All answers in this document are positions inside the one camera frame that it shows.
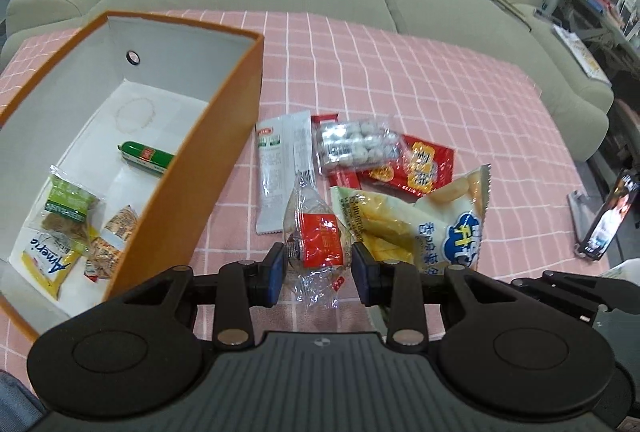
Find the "book on sofa arm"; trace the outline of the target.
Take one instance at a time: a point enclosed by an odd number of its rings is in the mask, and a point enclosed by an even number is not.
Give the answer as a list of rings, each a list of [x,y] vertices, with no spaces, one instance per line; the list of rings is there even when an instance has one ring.
[[[584,74],[592,79],[600,81],[607,86],[612,86],[610,79],[605,74],[597,59],[589,51],[589,48],[585,46],[582,39],[574,32],[567,31],[561,26],[552,25],[552,31],[556,37],[564,44],[564,46],[570,51],[574,59],[582,68]]]

